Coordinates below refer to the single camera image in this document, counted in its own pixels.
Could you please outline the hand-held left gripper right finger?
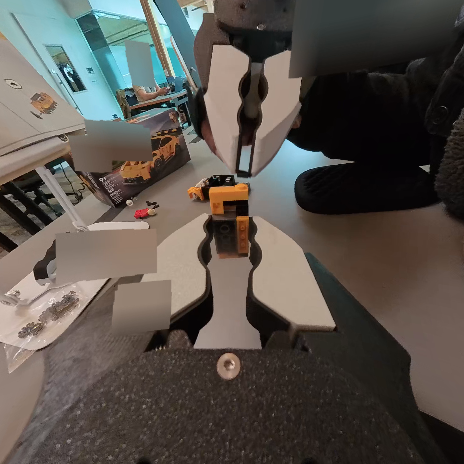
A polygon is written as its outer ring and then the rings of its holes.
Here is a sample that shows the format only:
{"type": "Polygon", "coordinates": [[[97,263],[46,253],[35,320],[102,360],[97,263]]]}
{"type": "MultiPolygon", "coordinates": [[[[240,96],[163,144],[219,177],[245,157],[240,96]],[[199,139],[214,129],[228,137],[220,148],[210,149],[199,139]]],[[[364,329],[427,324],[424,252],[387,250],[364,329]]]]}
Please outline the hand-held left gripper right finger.
{"type": "Polygon", "coordinates": [[[264,220],[250,220],[252,269],[248,278],[248,322],[264,347],[275,332],[290,341],[300,333],[331,333],[336,324],[302,248],[264,220]]]}

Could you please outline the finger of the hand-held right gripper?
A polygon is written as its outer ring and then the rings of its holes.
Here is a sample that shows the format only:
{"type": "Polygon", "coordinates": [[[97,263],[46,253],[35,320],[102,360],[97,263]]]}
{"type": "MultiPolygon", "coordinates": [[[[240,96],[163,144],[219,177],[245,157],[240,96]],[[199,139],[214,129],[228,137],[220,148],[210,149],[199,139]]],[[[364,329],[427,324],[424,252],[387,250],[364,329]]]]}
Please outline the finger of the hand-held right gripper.
{"type": "Polygon", "coordinates": [[[257,114],[246,114],[246,98],[252,96],[258,96],[258,87],[253,89],[250,57],[233,45],[214,44],[204,103],[216,154],[232,174],[249,174],[249,168],[240,170],[240,157],[258,124],[257,114]]]}
{"type": "Polygon", "coordinates": [[[290,78],[291,51],[266,59],[261,78],[265,97],[260,103],[260,123],[252,147],[251,177],[256,177],[273,160],[291,130],[301,108],[301,78],[290,78]]]}

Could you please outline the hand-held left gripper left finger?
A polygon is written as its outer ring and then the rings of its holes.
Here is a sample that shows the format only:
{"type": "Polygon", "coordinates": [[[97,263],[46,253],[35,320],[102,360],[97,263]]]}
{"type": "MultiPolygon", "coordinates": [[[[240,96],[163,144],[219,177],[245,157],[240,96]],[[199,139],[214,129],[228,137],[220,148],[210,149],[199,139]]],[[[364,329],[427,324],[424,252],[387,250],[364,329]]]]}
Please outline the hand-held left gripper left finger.
{"type": "Polygon", "coordinates": [[[207,243],[208,214],[201,214],[169,235],[157,247],[157,272],[142,282],[171,281],[171,322],[181,318],[208,294],[208,270],[201,255],[207,243]]]}

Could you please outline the orange black lego car assembly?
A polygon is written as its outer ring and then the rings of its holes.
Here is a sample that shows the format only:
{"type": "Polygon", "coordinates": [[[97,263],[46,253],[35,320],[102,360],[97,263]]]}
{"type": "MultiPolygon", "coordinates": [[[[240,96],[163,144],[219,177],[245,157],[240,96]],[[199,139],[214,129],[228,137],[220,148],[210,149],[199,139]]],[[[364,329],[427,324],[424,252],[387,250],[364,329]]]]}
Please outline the orange black lego car assembly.
{"type": "Polygon", "coordinates": [[[209,191],[212,230],[221,258],[244,257],[249,252],[249,189],[245,183],[213,187],[209,191]]]}

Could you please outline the person's right forearm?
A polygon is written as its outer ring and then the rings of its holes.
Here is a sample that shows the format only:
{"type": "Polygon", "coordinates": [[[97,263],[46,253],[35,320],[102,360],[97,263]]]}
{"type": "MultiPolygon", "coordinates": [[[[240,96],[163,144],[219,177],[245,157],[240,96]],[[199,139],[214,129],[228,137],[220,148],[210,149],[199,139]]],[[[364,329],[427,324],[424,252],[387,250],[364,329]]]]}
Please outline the person's right forearm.
{"type": "Polygon", "coordinates": [[[463,109],[463,55],[410,63],[405,74],[317,77],[287,139],[330,159],[439,166],[463,109]]]}

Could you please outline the yellow car lego box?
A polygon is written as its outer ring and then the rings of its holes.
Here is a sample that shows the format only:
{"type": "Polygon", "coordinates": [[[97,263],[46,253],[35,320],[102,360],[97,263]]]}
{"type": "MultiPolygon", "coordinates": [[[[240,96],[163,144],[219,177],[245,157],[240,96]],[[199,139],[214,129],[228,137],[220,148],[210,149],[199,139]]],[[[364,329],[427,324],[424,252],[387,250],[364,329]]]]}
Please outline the yellow car lego box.
{"type": "Polygon", "coordinates": [[[152,109],[122,121],[84,120],[71,136],[73,170],[101,202],[117,207],[190,160],[174,108],[152,109]]]}

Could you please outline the lego instruction booklet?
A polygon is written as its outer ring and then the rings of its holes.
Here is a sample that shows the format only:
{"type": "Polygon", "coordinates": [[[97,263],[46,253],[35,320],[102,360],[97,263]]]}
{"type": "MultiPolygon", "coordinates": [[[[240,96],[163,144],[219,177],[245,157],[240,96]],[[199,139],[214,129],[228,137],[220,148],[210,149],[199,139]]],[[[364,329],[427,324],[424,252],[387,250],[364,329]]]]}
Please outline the lego instruction booklet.
{"type": "Polygon", "coordinates": [[[69,105],[0,35],[0,154],[85,127],[69,105]]]}

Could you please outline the person's right hand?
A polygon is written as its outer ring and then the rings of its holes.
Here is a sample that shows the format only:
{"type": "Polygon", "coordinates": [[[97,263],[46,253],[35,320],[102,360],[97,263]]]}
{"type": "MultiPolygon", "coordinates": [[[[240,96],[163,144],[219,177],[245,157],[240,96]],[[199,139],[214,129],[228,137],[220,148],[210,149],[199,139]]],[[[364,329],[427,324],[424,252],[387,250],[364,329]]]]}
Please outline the person's right hand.
{"type": "Polygon", "coordinates": [[[217,147],[213,138],[213,133],[211,130],[210,122],[206,117],[200,125],[200,132],[202,139],[206,142],[207,146],[209,147],[210,151],[218,157],[217,147]]]}

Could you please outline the wooden office desk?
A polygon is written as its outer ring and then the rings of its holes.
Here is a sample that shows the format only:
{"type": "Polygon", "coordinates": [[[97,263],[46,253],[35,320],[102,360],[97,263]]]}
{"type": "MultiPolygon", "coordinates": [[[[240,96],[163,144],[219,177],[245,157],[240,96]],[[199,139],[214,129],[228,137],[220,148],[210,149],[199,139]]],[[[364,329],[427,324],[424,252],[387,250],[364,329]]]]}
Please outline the wooden office desk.
{"type": "Polygon", "coordinates": [[[139,102],[135,105],[129,106],[129,109],[131,110],[136,110],[136,109],[142,109],[149,107],[151,105],[156,105],[156,104],[163,104],[165,102],[172,101],[175,105],[175,107],[178,107],[179,105],[186,103],[188,101],[188,92],[187,89],[183,89],[179,92],[172,92],[169,94],[166,94],[164,96],[159,96],[155,99],[149,100],[149,101],[143,101],[139,102]]]}

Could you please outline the black and orange car chassis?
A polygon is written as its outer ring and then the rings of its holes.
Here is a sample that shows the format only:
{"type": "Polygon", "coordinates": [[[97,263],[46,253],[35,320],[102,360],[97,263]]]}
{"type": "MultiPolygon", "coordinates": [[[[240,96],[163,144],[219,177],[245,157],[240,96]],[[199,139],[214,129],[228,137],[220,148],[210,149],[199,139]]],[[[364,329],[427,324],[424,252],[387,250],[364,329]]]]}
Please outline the black and orange car chassis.
{"type": "Polygon", "coordinates": [[[192,200],[209,200],[209,190],[215,187],[233,187],[236,185],[233,175],[213,175],[201,179],[195,186],[188,189],[189,198],[192,200]]]}

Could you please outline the dark partition panel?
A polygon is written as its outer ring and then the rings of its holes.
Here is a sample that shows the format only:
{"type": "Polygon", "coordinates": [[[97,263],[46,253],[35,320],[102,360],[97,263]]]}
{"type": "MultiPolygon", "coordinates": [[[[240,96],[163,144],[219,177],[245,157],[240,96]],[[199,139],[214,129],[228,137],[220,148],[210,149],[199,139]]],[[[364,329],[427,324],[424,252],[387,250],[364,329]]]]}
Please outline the dark partition panel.
{"type": "Polygon", "coordinates": [[[201,87],[194,58],[194,34],[176,0],[154,0],[165,19],[194,83],[201,87]]]}

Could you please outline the wooden pillar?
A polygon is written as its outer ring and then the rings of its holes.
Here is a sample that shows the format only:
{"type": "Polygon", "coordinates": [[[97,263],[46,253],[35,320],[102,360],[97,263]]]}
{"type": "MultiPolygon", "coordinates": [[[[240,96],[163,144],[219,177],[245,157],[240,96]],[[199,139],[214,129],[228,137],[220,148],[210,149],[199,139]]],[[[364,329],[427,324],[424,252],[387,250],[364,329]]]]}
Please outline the wooden pillar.
{"type": "Polygon", "coordinates": [[[154,2],[151,0],[140,0],[140,3],[165,76],[175,77],[170,56],[168,54],[164,39],[160,31],[160,25],[155,14],[154,2]]]}

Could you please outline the clear bag of dark pieces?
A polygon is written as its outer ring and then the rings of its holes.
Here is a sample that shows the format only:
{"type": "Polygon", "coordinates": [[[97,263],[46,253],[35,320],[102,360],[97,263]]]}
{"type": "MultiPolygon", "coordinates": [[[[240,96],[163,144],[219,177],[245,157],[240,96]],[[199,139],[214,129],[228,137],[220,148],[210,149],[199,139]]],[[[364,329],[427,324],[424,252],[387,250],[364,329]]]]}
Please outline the clear bag of dark pieces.
{"type": "Polygon", "coordinates": [[[25,306],[1,304],[0,341],[8,373],[55,342],[89,302],[83,287],[72,284],[46,292],[25,306]]]}

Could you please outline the black white stand clamp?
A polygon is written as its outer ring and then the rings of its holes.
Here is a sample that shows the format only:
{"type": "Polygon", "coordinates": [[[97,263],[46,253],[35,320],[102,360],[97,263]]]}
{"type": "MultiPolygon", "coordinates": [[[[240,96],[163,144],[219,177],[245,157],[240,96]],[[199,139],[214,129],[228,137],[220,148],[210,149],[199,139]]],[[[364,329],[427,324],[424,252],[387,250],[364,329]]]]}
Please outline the black white stand clamp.
{"type": "Polygon", "coordinates": [[[33,268],[35,281],[44,286],[56,283],[56,248],[51,246],[43,259],[38,261],[33,268]]]}

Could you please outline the grey fleece jacket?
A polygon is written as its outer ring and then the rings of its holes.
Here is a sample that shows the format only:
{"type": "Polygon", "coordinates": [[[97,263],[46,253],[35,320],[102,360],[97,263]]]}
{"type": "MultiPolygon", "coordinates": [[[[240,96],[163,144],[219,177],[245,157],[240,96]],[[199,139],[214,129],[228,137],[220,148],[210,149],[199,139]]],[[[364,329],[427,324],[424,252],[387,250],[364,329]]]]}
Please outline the grey fleece jacket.
{"type": "Polygon", "coordinates": [[[464,110],[451,127],[435,180],[435,190],[448,212],[464,219],[464,110]]]}

